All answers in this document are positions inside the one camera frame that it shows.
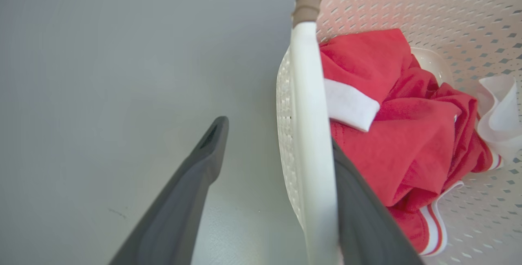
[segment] clothing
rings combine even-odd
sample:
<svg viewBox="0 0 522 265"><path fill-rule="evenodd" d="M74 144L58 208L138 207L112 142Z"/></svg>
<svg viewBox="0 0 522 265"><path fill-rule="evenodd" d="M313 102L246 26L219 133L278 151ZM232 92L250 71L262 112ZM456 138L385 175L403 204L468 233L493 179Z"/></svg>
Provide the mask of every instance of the clothing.
<svg viewBox="0 0 522 265"><path fill-rule="evenodd" d="M517 83L514 77L500 75L479 80L480 137L506 159L515 157L522 146L518 121Z"/></svg>
<svg viewBox="0 0 522 265"><path fill-rule="evenodd" d="M440 197L465 174L502 163L499 149L475 130L477 98L439 86L399 29L339 36L319 47L334 140L417 252L441 252L447 234Z"/></svg>

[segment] striped trim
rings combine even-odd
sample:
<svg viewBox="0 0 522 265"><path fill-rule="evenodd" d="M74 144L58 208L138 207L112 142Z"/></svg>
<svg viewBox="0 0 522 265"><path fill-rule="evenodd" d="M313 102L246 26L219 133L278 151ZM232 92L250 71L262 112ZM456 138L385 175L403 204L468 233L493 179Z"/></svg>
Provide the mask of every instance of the striped trim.
<svg viewBox="0 0 522 265"><path fill-rule="evenodd" d="M498 155L495 151L491 150L491 148L489 146L488 146L488 150L491 153L491 157L493 157L493 162L491 163L491 167L488 169L488 171L489 170L496 170L496 169L504 166L504 162L502 161L502 157L500 157L500 155Z"/></svg>
<svg viewBox="0 0 522 265"><path fill-rule="evenodd" d="M421 256L435 256L446 248L446 245L448 244L448 234L442 216L438 211L438 200L452 189L460 188L463 185L464 183L462 181L457 181L449 187L449 189L445 190L444 193L440 194L440 196L438 196L438 198L431 204L420 209L427 224L429 234L428 243L426 248L420 253Z"/></svg>

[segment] white laundry basket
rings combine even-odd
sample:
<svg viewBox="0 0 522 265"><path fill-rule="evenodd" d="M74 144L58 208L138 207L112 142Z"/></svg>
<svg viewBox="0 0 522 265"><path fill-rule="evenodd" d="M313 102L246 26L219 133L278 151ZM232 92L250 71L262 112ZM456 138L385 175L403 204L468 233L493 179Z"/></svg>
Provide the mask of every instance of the white laundry basket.
<svg viewBox="0 0 522 265"><path fill-rule="evenodd" d="M482 77L522 86L522 0L296 0L290 47L277 77L279 148L289 199L311 264L339 262L337 196L318 42L400 28L424 68L474 94ZM522 154L469 174L440 201L446 250L429 265L522 264Z"/></svg>

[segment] gray floor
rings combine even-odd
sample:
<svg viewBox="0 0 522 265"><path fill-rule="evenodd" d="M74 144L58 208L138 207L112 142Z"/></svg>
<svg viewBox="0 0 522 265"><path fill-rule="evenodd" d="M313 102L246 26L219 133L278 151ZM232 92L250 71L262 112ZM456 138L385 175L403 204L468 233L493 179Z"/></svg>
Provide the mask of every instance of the gray floor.
<svg viewBox="0 0 522 265"><path fill-rule="evenodd" d="M0 0L0 264L103 265L230 118L193 264L306 264L275 85L293 0Z"/></svg>

